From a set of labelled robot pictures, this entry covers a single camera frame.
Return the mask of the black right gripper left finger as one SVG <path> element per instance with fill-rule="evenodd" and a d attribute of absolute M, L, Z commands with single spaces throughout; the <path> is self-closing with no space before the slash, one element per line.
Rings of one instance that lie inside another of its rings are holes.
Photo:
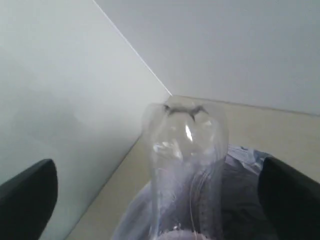
<path fill-rule="evenodd" d="M 57 168 L 43 159 L 0 186 L 0 238 L 38 240 L 58 199 Z"/>

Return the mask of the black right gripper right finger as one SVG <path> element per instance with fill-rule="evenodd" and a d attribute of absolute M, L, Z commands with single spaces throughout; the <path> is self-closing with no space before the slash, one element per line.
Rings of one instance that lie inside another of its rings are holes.
<path fill-rule="evenodd" d="M 275 157 L 267 157 L 257 191 L 263 212 L 280 240 L 320 238 L 318 182 Z"/>

